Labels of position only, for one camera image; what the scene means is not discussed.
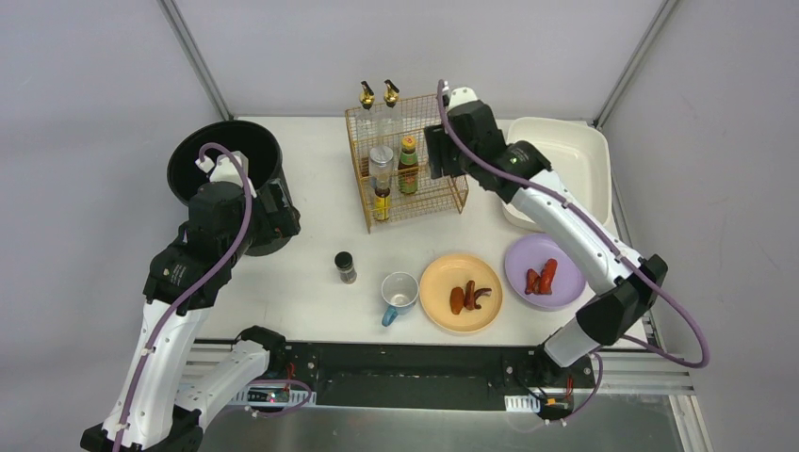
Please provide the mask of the yellow cap green bottle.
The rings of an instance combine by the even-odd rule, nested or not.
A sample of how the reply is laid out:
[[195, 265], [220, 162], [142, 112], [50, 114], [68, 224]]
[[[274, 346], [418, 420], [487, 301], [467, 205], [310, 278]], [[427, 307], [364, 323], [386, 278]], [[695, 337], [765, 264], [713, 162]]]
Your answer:
[[413, 136], [406, 136], [401, 140], [400, 145], [398, 163], [399, 191], [405, 195], [412, 195], [418, 190], [417, 142]]

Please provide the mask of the small black cap jar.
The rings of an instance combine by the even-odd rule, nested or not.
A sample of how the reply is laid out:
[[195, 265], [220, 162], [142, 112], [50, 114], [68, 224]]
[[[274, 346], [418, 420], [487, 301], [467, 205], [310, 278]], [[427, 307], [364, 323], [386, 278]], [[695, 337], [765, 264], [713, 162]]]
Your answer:
[[347, 251], [340, 251], [334, 257], [334, 264], [343, 283], [354, 283], [357, 279], [357, 272], [354, 268], [352, 255]]

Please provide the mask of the glass oil bottle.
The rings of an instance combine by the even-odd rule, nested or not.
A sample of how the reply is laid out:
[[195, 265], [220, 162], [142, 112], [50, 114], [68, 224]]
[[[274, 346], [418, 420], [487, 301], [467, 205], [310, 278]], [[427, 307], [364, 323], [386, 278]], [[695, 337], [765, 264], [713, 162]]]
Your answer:
[[403, 131], [403, 117], [398, 107], [400, 90], [391, 79], [385, 79], [383, 94], [384, 107], [378, 120], [378, 132], [381, 143], [394, 147], [394, 141]]

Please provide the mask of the silver lid spice jar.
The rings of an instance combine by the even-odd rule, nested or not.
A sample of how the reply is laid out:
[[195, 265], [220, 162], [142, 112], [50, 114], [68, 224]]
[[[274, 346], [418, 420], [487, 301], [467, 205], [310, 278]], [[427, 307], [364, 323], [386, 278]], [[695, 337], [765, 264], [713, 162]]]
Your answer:
[[370, 149], [368, 154], [368, 173], [375, 195], [390, 195], [391, 177], [394, 168], [394, 151], [386, 145]]

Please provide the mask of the glass bottle with brown sauce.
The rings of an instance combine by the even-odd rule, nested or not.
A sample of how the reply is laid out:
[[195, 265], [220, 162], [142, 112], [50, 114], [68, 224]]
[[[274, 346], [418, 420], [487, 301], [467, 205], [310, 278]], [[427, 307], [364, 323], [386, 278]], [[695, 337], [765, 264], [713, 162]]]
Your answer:
[[360, 108], [355, 114], [355, 141], [360, 154], [358, 158], [359, 176], [369, 175], [369, 153], [378, 144], [377, 120], [374, 106], [375, 95], [366, 80], [360, 82], [362, 91], [359, 95]]

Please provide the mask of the small yellow label bottle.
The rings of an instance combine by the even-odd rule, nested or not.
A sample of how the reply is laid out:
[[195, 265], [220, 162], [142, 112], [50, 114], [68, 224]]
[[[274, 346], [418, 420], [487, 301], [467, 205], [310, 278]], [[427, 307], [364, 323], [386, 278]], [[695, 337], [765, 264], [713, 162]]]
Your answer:
[[376, 221], [387, 221], [390, 218], [391, 189], [389, 186], [376, 186], [374, 189], [373, 217]]

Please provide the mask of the purple plate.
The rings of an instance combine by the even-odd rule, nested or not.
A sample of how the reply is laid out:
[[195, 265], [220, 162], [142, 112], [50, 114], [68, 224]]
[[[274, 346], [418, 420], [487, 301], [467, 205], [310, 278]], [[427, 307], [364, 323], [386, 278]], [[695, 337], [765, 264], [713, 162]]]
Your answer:
[[[552, 294], [526, 295], [525, 275], [529, 268], [540, 271], [548, 259], [555, 259], [558, 268]], [[515, 242], [504, 255], [504, 272], [512, 290], [528, 304], [544, 311], [560, 311], [577, 300], [586, 280], [576, 264], [547, 234], [528, 234]]]

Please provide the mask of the blue white mug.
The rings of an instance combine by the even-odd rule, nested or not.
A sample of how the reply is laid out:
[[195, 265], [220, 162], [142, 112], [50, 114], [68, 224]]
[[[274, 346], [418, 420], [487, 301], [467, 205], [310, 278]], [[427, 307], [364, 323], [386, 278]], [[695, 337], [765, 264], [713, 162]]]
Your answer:
[[416, 305], [419, 284], [409, 273], [394, 272], [384, 278], [381, 295], [386, 303], [381, 324], [389, 327], [398, 317], [407, 314]]

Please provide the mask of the yellow plate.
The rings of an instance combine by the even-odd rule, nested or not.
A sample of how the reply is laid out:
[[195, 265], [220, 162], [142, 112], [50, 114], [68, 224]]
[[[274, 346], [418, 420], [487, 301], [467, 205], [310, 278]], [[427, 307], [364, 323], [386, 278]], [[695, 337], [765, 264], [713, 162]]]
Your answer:
[[[450, 308], [451, 290], [461, 287], [465, 292], [469, 281], [475, 283], [475, 289], [487, 288], [491, 293], [478, 298], [480, 309], [463, 308], [456, 315]], [[423, 272], [419, 290], [421, 307], [428, 318], [441, 329], [454, 333], [485, 330], [497, 319], [503, 302], [497, 273], [471, 254], [455, 253], [434, 260]]]

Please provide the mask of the red sausage pieces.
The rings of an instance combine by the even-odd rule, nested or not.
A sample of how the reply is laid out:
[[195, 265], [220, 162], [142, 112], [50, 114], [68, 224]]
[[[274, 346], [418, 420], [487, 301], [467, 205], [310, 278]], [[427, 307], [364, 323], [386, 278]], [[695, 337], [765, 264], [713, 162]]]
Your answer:
[[555, 259], [548, 259], [540, 271], [529, 268], [525, 275], [524, 293], [526, 295], [551, 295], [557, 268], [558, 262]]

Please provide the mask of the brown sausage pieces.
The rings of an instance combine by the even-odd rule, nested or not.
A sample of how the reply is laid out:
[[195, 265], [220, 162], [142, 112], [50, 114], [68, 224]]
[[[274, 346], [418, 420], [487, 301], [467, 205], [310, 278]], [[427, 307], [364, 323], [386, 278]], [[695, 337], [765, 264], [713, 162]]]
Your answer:
[[468, 281], [464, 287], [456, 286], [449, 293], [449, 308], [454, 315], [462, 310], [480, 310], [480, 298], [489, 297], [493, 293], [490, 287], [478, 287], [475, 281]]

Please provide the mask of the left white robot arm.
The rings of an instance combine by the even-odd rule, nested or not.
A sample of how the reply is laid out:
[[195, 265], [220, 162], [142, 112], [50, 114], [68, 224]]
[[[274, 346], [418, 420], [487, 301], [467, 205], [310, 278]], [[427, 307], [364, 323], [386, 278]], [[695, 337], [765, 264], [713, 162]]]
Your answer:
[[86, 429], [87, 451], [196, 451], [210, 422], [250, 381], [287, 373], [285, 337], [253, 326], [187, 394], [179, 382], [200, 327], [234, 266], [271, 254], [300, 231], [283, 180], [258, 188], [234, 182], [198, 186], [188, 220], [153, 258], [143, 294], [137, 351], [111, 414]]

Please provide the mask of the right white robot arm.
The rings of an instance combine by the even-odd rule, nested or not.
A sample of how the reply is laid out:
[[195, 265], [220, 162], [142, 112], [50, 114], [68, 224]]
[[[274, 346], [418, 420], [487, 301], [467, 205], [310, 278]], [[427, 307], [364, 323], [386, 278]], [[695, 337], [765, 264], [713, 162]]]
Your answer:
[[431, 176], [468, 174], [538, 224], [595, 292], [543, 343], [544, 361], [565, 368], [616, 343], [651, 308], [667, 270], [644, 259], [574, 200], [550, 161], [531, 143], [507, 143], [489, 105], [455, 96], [437, 100], [441, 122], [425, 130]]

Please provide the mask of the black ribbed trash bin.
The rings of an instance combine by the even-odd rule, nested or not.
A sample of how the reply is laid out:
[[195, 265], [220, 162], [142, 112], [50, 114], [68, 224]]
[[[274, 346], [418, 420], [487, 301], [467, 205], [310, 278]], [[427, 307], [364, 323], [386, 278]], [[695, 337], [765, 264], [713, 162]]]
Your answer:
[[[195, 166], [200, 148], [209, 142], [223, 145], [231, 152], [239, 151], [249, 159], [248, 175], [255, 190], [269, 179], [283, 179], [283, 154], [276, 137], [265, 127], [250, 121], [221, 121], [207, 125], [185, 138], [174, 150], [167, 166], [167, 181], [173, 195], [183, 204], [208, 181], [207, 175]], [[273, 254], [291, 237], [270, 244], [255, 244], [246, 253], [250, 256]]]

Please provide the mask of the white rectangular basin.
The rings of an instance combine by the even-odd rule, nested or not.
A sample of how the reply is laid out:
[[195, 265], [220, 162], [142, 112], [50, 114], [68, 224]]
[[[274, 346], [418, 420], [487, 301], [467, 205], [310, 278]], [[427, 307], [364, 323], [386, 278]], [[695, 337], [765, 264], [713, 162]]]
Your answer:
[[611, 162], [608, 142], [595, 128], [581, 121], [526, 117], [510, 123], [509, 142], [525, 140], [552, 164], [565, 187], [581, 206], [611, 233]]

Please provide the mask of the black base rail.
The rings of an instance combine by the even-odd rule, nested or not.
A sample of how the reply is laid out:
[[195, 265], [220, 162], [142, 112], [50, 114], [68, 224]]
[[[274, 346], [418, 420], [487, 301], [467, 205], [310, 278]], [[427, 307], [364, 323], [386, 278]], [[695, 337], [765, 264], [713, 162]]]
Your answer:
[[363, 408], [503, 411], [508, 396], [594, 389], [590, 359], [556, 374], [538, 370], [534, 354], [531, 347], [288, 342], [259, 376], [304, 382], [317, 406]]

